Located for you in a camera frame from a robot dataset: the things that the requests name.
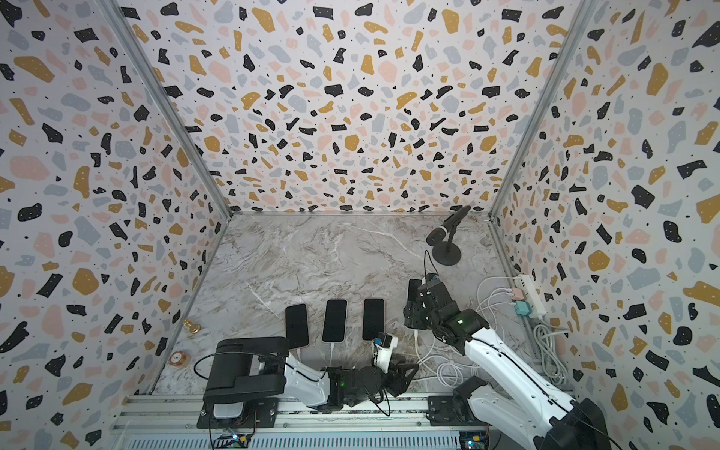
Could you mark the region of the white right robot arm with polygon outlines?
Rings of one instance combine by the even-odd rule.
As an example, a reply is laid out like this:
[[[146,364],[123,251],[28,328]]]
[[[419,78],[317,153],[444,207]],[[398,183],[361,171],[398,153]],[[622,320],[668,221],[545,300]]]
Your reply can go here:
[[[430,330],[483,369],[504,390],[472,377],[454,389],[465,416],[486,422],[525,449],[611,449],[606,420],[590,399],[578,401],[508,347],[474,309],[462,310],[437,276],[411,279],[405,326]]]

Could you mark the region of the aluminium mounting rail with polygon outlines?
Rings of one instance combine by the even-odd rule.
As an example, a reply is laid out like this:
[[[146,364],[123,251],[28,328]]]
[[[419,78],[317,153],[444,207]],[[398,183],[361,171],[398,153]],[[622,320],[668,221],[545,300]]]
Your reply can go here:
[[[513,449],[493,426],[434,427],[425,393],[405,394],[377,408],[363,402],[322,414],[295,399],[270,401],[259,425],[200,429],[202,398],[133,396],[110,431],[112,449]]]

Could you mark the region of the phone with pink case middle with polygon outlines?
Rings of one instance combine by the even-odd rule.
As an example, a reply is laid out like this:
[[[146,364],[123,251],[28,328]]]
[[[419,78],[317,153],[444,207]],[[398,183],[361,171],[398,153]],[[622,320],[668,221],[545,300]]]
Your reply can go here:
[[[382,298],[366,298],[363,305],[362,339],[373,341],[386,329],[386,304]]]

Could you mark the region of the teal charger plug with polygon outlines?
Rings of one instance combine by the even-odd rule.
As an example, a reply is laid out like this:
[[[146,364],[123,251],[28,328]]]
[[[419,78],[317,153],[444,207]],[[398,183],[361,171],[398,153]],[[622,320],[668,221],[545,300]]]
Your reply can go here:
[[[533,307],[527,301],[516,301],[514,303],[514,311],[519,316],[529,317],[533,313]]]

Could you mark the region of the phone with light green case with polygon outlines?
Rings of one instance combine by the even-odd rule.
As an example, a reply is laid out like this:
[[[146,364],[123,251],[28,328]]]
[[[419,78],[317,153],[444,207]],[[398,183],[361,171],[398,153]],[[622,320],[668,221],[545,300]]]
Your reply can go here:
[[[414,303],[418,298],[418,289],[422,285],[421,279],[410,279],[408,281],[407,303]]]

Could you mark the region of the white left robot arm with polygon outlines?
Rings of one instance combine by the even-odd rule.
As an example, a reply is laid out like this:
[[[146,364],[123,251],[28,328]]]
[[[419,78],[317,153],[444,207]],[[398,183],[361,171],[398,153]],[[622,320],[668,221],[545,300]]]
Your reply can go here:
[[[209,360],[211,369],[206,380],[204,411],[215,420],[245,418],[251,403],[285,395],[321,413],[339,412],[364,401],[377,406],[391,397],[404,394],[419,365],[393,358],[397,339],[386,336],[373,341],[373,358],[360,369],[326,367],[313,369],[298,360],[286,337],[244,337],[225,339]]]

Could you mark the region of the round copper tape roll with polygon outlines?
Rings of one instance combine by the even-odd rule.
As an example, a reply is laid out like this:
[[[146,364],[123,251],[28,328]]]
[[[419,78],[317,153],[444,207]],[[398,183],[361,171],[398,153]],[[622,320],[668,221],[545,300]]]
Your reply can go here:
[[[177,351],[171,354],[168,363],[172,367],[180,368],[184,367],[187,364],[187,361],[188,356],[182,351]]]

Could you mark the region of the small gold figurine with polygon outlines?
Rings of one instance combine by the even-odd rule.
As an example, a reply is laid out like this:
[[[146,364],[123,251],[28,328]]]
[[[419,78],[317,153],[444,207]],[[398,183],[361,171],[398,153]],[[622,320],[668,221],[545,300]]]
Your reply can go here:
[[[187,332],[189,332],[191,335],[195,335],[202,330],[202,326],[200,326],[200,324],[196,324],[196,322],[191,322],[191,320],[189,319],[183,320],[183,325],[187,329]]]

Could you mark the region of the white power strip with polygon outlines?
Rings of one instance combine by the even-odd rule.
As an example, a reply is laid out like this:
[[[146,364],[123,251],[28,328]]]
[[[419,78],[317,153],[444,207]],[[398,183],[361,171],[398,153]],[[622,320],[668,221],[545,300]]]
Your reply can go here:
[[[515,285],[524,292],[525,301],[531,306],[530,316],[536,319],[543,319],[547,314],[545,300],[541,296],[538,288],[536,288],[536,285],[534,285],[533,278],[530,275],[518,275]]]

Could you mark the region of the phone with pink case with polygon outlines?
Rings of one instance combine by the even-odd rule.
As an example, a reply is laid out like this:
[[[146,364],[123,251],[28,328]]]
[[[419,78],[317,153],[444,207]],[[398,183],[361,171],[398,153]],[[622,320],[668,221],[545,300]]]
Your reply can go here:
[[[286,307],[285,334],[291,350],[309,345],[309,318],[306,304]]]
[[[386,304],[382,298],[366,298],[363,305],[362,339],[373,341],[386,329]]]

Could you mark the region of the pink charger plug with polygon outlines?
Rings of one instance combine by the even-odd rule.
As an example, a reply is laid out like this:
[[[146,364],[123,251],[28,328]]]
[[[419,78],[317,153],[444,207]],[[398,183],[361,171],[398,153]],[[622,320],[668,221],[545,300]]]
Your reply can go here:
[[[520,288],[512,288],[511,298],[513,301],[523,301],[525,299],[525,293]]]

